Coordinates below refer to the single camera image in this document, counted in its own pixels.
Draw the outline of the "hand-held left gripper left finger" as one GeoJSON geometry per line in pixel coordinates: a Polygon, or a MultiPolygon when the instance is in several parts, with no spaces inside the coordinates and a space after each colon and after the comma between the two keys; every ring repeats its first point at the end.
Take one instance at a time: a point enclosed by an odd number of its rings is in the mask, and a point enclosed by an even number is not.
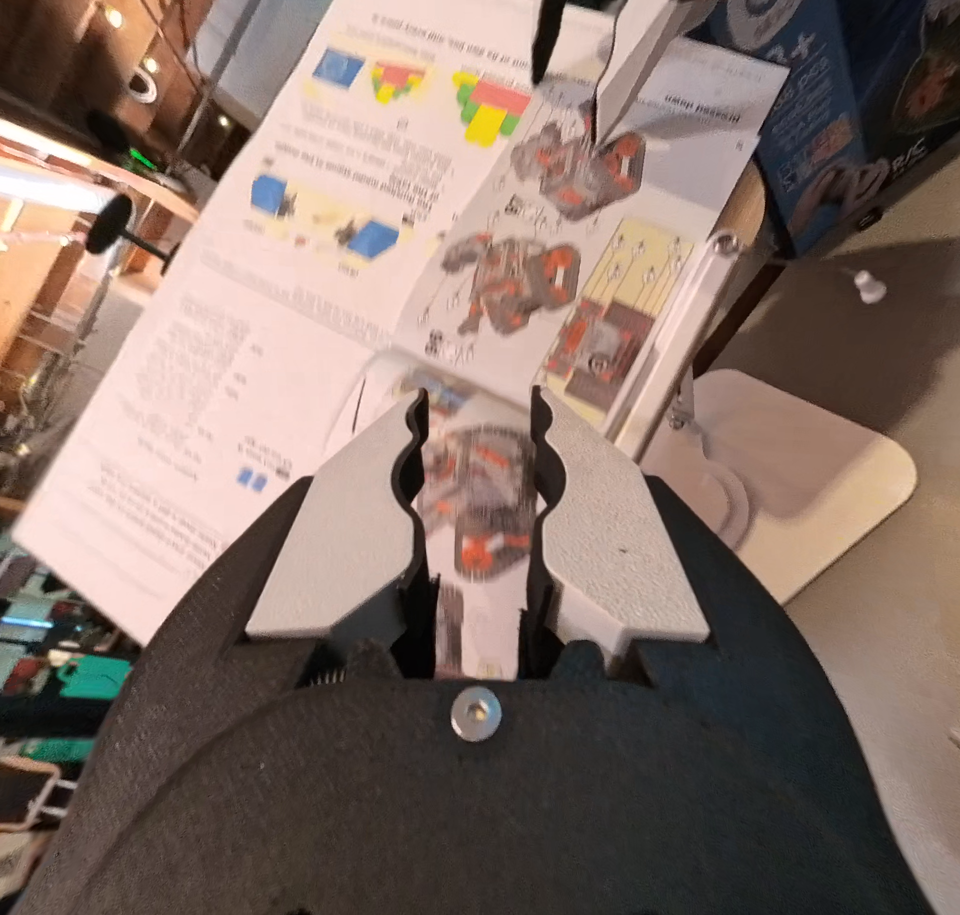
{"type": "Polygon", "coordinates": [[[428,434],[428,395],[414,389],[321,464],[246,621],[250,639],[313,638],[342,657],[373,641],[405,677],[434,677],[438,586],[414,506],[428,434]]]}

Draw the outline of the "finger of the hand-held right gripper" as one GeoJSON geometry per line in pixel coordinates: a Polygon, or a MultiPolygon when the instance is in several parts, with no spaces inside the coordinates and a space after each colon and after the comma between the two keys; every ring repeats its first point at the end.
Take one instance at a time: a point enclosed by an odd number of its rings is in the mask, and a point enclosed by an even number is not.
{"type": "Polygon", "coordinates": [[[531,83],[545,78],[561,31],[563,13],[569,0],[533,0],[531,83]]]}
{"type": "Polygon", "coordinates": [[[684,29],[695,0],[625,0],[596,83],[591,143],[604,144],[637,100],[666,48],[684,29]]]}

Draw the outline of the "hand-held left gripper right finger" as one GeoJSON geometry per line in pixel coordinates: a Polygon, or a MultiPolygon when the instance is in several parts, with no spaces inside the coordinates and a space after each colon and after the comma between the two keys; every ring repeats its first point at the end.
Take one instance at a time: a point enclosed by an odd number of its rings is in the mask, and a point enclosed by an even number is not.
{"type": "Polygon", "coordinates": [[[641,468],[545,387],[531,390],[535,518],[519,677],[565,645],[617,669],[637,640],[702,645],[711,629],[641,468]]]}

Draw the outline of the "paper instruction sheet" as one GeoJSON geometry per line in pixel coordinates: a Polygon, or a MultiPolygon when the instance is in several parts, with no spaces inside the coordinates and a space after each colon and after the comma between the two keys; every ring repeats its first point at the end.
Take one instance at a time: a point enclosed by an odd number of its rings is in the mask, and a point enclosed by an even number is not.
{"type": "Polygon", "coordinates": [[[565,10],[547,78],[531,0],[332,0],[13,527],[146,645],[297,479],[408,392],[416,499],[460,598],[438,668],[514,679],[539,502],[529,389],[610,404],[674,303],[787,70],[677,37],[606,141],[620,26],[565,10]]]}

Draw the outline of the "blue toy box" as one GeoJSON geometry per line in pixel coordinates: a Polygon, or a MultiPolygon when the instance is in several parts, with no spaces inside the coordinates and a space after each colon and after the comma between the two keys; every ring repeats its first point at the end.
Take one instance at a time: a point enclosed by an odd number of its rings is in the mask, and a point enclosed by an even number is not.
{"type": "Polygon", "coordinates": [[[959,0],[721,0],[695,35],[789,69],[756,149],[786,255],[958,136],[959,0]]]}

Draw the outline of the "white document stand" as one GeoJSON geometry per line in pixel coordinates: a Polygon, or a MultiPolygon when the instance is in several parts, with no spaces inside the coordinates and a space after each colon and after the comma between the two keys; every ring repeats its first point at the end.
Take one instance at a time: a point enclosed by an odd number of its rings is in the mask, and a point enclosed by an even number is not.
{"type": "Polygon", "coordinates": [[[895,441],[735,369],[714,365],[786,269],[760,248],[752,164],[661,317],[605,433],[667,481],[786,605],[909,501],[895,441]]]}

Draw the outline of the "black round disc on stem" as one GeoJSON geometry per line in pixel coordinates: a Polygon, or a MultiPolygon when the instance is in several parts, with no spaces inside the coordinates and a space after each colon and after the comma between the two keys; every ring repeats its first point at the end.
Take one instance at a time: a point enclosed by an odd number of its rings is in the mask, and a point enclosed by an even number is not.
{"type": "Polygon", "coordinates": [[[113,246],[123,241],[160,260],[168,266],[176,256],[179,246],[169,251],[141,238],[130,225],[134,218],[135,204],[126,194],[117,194],[97,214],[84,239],[85,251],[94,257],[106,254],[113,246]]]}

